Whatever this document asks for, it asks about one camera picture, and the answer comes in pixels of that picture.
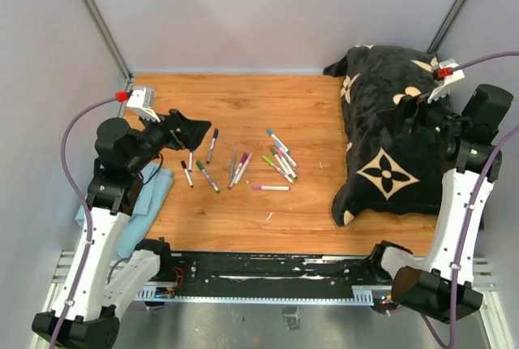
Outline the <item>light green cap marker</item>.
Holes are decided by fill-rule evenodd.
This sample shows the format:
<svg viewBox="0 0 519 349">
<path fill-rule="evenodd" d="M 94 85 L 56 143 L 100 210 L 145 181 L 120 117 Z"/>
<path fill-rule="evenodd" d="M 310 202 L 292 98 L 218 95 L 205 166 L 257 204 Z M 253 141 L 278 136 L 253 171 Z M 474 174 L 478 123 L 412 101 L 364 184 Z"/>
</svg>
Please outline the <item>light green cap marker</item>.
<svg viewBox="0 0 519 349">
<path fill-rule="evenodd" d="M 266 161 L 273 169 L 277 171 L 281 176 L 283 176 L 289 183 L 294 184 L 294 180 L 286 174 L 282 168 L 280 168 L 278 165 L 276 165 L 268 156 L 263 155 L 263 160 Z"/>
</svg>

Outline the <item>pink cap lying marker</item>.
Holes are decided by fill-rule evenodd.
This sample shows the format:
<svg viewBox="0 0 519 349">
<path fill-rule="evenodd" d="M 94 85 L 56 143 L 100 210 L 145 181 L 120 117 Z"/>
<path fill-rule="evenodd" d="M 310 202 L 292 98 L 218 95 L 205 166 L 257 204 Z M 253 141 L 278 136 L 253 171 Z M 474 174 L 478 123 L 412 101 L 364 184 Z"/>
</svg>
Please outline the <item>pink cap lying marker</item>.
<svg viewBox="0 0 519 349">
<path fill-rule="evenodd" d="M 287 192 L 291 189 L 289 186 L 272 186 L 272 185 L 253 185 L 251 188 L 253 190 L 257 190 L 257 191 L 284 191 L 284 192 Z"/>
</svg>

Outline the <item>dark green cap marker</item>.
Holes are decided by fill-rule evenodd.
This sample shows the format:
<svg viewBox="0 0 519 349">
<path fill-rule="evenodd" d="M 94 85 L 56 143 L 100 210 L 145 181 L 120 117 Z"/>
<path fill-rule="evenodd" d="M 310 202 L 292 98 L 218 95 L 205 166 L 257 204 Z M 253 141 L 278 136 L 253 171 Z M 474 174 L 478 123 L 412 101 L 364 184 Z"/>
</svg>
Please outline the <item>dark green cap marker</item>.
<svg viewBox="0 0 519 349">
<path fill-rule="evenodd" d="M 201 161 L 197 160 L 196 161 L 196 166 L 198 167 L 198 169 L 202 172 L 202 174 L 204 175 L 204 177 L 206 178 L 206 180 L 210 183 L 210 185 L 212 186 L 213 190 L 219 194 L 221 192 L 220 188 L 217 186 L 216 182 L 212 179 L 212 177 L 209 175 L 209 173 L 207 172 L 207 170 L 205 169 L 204 165 L 202 164 Z"/>
</svg>

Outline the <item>navy cap marker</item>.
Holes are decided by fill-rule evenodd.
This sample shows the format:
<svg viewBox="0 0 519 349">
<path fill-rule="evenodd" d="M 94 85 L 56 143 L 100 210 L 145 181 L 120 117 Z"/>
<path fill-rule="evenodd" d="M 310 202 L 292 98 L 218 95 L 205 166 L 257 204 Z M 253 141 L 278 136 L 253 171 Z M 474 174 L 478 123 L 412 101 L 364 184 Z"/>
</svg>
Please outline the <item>navy cap marker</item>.
<svg viewBox="0 0 519 349">
<path fill-rule="evenodd" d="M 207 155 L 207 158 L 206 158 L 206 164 L 210 164 L 210 162 L 212 160 L 212 155 L 213 155 L 213 152 L 214 152 L 214 149 L 215 149 L 215 145 L 216 145 L 216 142 L 217 142 L 218 135 L 219 135 L 219 130 L 218 130 L 218 128 L 215 128 L 214 132 L 212 134 L 212 139 L 211 139 L 210 146 L 209 146 L 209 149 L 208 149 L 208 155 Z"/>
</svg>

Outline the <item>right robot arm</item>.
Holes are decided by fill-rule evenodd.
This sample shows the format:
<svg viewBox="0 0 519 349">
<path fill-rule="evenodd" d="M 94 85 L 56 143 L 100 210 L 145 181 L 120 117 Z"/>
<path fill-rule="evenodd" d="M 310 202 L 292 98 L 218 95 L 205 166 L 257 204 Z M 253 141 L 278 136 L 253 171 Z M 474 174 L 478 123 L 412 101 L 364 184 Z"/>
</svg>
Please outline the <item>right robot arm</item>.
<svg viewBox="0 0 519 349">
<path fill-rule="evenodd" d="M 473 288 L 474 249 L 502 162 L 501 146 L 492 141 L 512 101 L 508 91 L 480 84 L 460 114 L 435 94 L 403 97 L 377 114 L 392 134 L 418 127 L 433 131 L 448 166 L 435 234 L 424 259 L 416 261 L 410 250 L 388 241 L 376 244 L 369 256 L 369 278 L 378 284 L 391 280 L 394 303 L 444 324 L 481 307 L 483 296 Z"/>
</svg>

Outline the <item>lavender cap marker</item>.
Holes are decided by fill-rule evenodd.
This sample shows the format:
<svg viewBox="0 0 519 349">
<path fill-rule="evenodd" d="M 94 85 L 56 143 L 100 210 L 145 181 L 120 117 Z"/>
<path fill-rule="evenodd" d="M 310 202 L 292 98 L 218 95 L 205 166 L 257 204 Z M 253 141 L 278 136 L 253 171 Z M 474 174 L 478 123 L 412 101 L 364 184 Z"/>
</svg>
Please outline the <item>lavender cap marker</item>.
<svg viewBox="0 0 519 349">
<path fill-rule="evenodd" d="M 276 147 L 281 151 L 281 153 L 283 154 L 283 156 L 286 158 L 287 162 L 292 166 L 292 167 L 295 167 L 295 168 L 298 168 L 298 163 L 289 155 L 288 151 L 286 150 L 286 148 L 277 140 L 274 141 L 274 144 L 276 145 Z"/>
</svg>

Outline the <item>light blue cloth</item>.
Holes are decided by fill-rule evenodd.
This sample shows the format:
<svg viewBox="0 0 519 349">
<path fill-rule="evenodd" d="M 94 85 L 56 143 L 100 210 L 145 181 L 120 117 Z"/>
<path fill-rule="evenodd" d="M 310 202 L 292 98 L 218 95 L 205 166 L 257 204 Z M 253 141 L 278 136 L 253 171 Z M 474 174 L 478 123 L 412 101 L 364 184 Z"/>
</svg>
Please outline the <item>light blue cloth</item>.
<svg viewBox="0 0 519 349">
<path fill-rule="evenodd" d="M 152 174 L 159 168 L 156 163 L 150 163 L 142 170 L 144 182 L 139 197 L 136 201 L 133 213 L 125 226 L 118 245 L 114 252 L 114 260 L 129 258 L 135 246 L 144 239 L 155 222 L 169 190 L 174 184 L 172 170 L 161 167 L 158 173 Z"/>
</svg>

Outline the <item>small blue cap marker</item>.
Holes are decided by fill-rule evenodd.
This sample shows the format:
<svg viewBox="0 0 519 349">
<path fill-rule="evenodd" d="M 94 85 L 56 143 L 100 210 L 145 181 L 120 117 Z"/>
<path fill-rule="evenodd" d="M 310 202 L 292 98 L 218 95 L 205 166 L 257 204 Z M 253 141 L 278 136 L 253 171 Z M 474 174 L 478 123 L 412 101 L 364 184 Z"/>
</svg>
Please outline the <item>small blue cap marker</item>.
<svg viewBox="0 0 519 349">
<path fill-rule="evenodd" d="M 188 158 L 188 167 L 187 167 L 189 172 L 192 172 L 192 169 L 193 169 L 193 159 L 194 159 L 194 151 L 192 149 L 190 149 L 189 158 Z"/>
</svg>

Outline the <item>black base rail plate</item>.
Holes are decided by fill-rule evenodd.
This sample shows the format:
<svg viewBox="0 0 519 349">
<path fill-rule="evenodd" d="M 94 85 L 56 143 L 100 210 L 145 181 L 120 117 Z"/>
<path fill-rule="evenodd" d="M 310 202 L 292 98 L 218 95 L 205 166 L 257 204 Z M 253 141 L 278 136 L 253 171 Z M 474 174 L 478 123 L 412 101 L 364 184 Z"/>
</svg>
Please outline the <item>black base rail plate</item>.
<svg viewBox="0 0 519 349">
<path fill-rule="evenodd" d="M 346 302 L 354 291 L 390 287 L 368 256 L 172 252 L 177 299 L 237 302 Z"/>
</svg>

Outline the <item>black floral pillow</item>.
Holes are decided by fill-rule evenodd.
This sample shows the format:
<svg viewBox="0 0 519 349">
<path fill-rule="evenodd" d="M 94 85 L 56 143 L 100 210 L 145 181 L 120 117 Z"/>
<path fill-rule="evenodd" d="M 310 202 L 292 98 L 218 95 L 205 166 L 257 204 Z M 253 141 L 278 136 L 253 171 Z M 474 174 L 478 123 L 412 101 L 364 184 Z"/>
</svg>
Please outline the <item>black floral pillow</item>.
<svg viewBox="0 0 519 349">
<path fill-rule="evenodd" d="M 404 215 L 440 211 L 444 162 L 440 140 L 418 127 L 391 133 L 377 116 L 406 96 L 430 92 L 436 54 L 391 45 L 356 45 L 324 74 L 341 77 L 347 176 L 332 201 L 338 226 L 365 210 Z"/>
</svg>

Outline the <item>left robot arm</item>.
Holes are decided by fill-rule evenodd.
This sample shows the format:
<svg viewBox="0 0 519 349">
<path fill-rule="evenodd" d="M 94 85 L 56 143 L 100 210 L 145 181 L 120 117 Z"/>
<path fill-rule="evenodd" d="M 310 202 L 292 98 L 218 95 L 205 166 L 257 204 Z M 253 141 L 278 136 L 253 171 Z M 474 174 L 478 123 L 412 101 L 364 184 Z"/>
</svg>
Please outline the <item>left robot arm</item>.
<svg viewBox="0 0 519 349">
<path fill-rule="evenodd" d="M 111 348 L 138 291 L 151 279 L 174 274 L 169 244 L 143 239 L 122 270 L 107 278 L 144 185 L 143 168 L 163 149 L 197 149 L 212 124 L 178 110 L 143 124 L 143 130 L 135 130 L 123 118 L 110 118 L 97 128 L 94 175 L 87 192 L 79 194 L 85 220 L 78 249 L 59 297 L 32 322 L 32 331 L 50 347 Z"/>
</svg>

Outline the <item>beige cap marker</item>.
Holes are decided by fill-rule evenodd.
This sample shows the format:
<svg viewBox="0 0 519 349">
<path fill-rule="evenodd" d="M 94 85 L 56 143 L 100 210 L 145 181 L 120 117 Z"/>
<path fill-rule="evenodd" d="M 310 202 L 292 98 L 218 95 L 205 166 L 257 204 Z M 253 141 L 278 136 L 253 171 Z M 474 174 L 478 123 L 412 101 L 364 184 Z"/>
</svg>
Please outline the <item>beige cap marker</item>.
<svg viewBox="0 0 519 349">
<path fill-rule="evenodd" d="M 243 177 L 243 174 L 245 173 L 245 170 L 247 169 L 248 165 L 250 164 L 252 157 L 253 157 L 253 153 L 249 153 L 247 155 L 247 159 L 242 164 L 242 167 L 240 168 L 240 171 L 238 172 L 238 176 L 234 181 L 234 185 L 237 185 L 239 183 L 239 181 L 241 180 L 241 178 Z"/>
</svg>

